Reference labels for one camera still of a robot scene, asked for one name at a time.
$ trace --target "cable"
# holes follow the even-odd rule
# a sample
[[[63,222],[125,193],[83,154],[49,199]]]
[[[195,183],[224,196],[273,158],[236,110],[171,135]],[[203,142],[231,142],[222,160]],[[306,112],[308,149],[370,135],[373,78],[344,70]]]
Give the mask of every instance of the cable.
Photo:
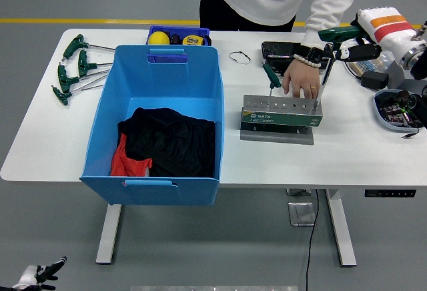
[[[239,62],[237,59],[235,59],[234,57],[232,57],[232,54],[242,54],[244,57],[246,57],[246,59],[248,60],[247,62]],[[235,52],[231,52],[229,55],[228,55],[228,57],[233,61],[233,62],[236,62],[236,63],[239,63],[239,64],[249,64],[249,63],[251,63],[251,61],[252,61],[252,59],[249,57],[249,56],[247,56],[245,53],[243,53],[242,51],[235,51]]]
[[[416,130],[416,132],[415,132],[415,133],[409,133],[409,134],[403,135],[403,136],[402,136],[402,139],[407,139],[407,138],[409,138],[409,137],[411,137],[411,136],[417,135],[419,132],[420,132],[420,128],[419,128],[419,127],[417,127],[417,130]]]
[[[319,193],[318,193],[318,189],[316,189],[316,199],[317,199],[318,207],[317,207],[317,211],[316,211],[316,217],[314,218],[312,234],[310,235],[310,243],[308,245],[308,260],[307,260],[307,270],[306,270],[306,291],[308,291],[308,269],[310,268],[310,256],[312,255],[313,233],[314,233],[314,228],[316,227],[316,223],[318,221],[318,215],[319,215]]]

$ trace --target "yellow ball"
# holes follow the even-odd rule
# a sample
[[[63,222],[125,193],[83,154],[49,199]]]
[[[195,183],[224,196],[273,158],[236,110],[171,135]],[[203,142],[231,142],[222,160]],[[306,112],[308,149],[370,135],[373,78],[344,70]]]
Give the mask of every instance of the yellow ball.
[[[153,32],[148,38],[148,44],[170,44],[169,37],[166,33],[157,31]]]

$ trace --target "green screwdriver handle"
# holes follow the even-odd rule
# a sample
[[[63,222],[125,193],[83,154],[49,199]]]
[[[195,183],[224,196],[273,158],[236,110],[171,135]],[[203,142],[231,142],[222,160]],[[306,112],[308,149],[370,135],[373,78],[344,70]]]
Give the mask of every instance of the green screwdriver handle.
[[[78,77],[67,77],[67,71],[65,66],[62,64],[58,65],[58,80],[63,93],[69,93],[69,87],[71,84],[79,81]]]
[[[59,91],[53,85],[52,85],[52,90],[53,90],[54,94],[56,95],[56,97],[58,98],[58,100],[61,101],[61,103],[63,105],[67,105],[68,104],[68,97],[71,97],[73,95],[71,92],[68,92],[66,94],[62,94],[61,91]]]
[[[342,26],[319,31],[319,37],[323,42],[342,43],[357,37],[367,38],[369,35],[361,27]]]
[[[74,37],[73,41],[67,46],[63,54],[64,58],[69,59],[78,49],[89,47],[88,43],[83,42],[82,34]]]
[[[282,84],[280,83],[279,77],[274,73],[273,69],[267,63],[263,64],[262,67],[264,68],[264,71],[266,71],[268,79],[271,82],[270,89],[281,87]]]
[[[87,62],[87,52],[82,49],[79,54],[79,76],[86,76],[87,72],[90,69],[98,68],[96,63],[88,63]]]

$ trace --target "black case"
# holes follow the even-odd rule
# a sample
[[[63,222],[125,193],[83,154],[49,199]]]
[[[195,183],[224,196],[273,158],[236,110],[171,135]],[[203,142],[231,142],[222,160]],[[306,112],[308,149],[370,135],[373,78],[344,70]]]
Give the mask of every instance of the black case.
[[[300,43],[265,41],[261,44],[262,57],[276,72],[283,74],[294,60],[294,54]],[[325,69],[328,58],[323,58],[320,69]]]

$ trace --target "blue plastic bin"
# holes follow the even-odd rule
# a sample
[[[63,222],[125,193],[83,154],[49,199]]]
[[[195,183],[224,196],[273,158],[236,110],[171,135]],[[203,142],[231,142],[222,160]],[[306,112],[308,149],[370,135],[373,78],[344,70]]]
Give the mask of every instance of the blue plastic bin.
[[[180,60],[169,63],[173,57]],[[213,177],[109,176],[117,147],[117,124],[131,117],[138,107],[168,107],[182,115],[214,121]],[[99,100],[80,180],[109,204],[212,205],[220,184],[223,146],[224,90],[215,48],[121,45],[115,50]]]
[[[180,39],[188,35],[197,35],[197,36],[209,36],[209,29],[198,28],[198,27],[176,27],[176,26],[151,26],[148,31],[148,38],[153,32],[169,32],[170,36],[173,34],[178,34]]]

